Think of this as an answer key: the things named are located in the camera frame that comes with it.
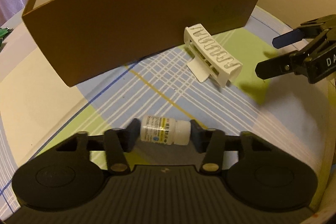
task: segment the bottle cap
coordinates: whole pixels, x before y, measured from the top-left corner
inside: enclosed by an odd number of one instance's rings
[[[190,122],[176,121],[174,144],[187,145],[190,139],[190,130],[191,130]]]

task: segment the bottle label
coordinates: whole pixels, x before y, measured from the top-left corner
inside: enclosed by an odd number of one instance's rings
[[[144,127],[144,140],[152,143],[172,144],[170,118],[148,116]]]

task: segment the grooved surface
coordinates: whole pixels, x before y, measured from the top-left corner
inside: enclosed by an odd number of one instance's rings
[[[22,207],[6,224],[77,223],[223,223],[299,224],[308,208],[269,213],[233,198],[218,177],[203,176],[193,166],[137,166],[127,176],[111,177],[92,201],[62,212]]]

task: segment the blue stripe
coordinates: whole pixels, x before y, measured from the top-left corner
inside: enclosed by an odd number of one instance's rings
[[[268,26],[266,23],[262,22],[261,20],[257,19],[256,17],[252,16],[254,19],[258,20],[260,23],[264,24],[265,26],[267,26],[268,28],[270,28],[272,31],[275,31],[278,35],[280,35],[276,30],[274,30],[273,28],[271,28],[270,26]]]
[[[62,131],[74,118],[76,118],[86,107],[88,107],[94,100],[96,100],[100,95],[102,95],[106,90],[108,90],[113,84],[115,84],[117,81],[119,81],[126,73],[128,73],[131,69],[133,69],[140,61],[135,62],[132,64],[127,70],[125,70],[122,74],[120,74],[116,79],[114,79],[111,83],[109,83],[101,92],[99,92],[95,97],[93,97],[90,101],[88,101],[80,110],[78,110],[64,125],[60,127],[59,130],[57,130],[36,152],[35,154],[29,159],[33,159],[36,157],[38,153],[41,152],[41,150],[53,139],[55,136]],[[6,190],[6,188],[11,184],[12,179],[5,185],[5,187],[0,191],[0,195],[3,195],[3,192]]]

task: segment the green object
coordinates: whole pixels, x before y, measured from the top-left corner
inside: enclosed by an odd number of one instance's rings
[[[0,28],[0,38],[4,38],[6,34],[9,33],[8,29],[1,29]]]
[[[258,104],[265,100],[270,80],[262,80],[255,74],[257,63],[276,57],[277,50],[244,28],[215,35],[216,41],[243,63],[243,69],[232,82]]]
[[[2,28],[0,28],[0,46],[3,42],[3,40],[5,39],[5,37],[7,35],[9,35],[12,31],[13,31],[13,29],[9,29],[9,28],[2,29]]]

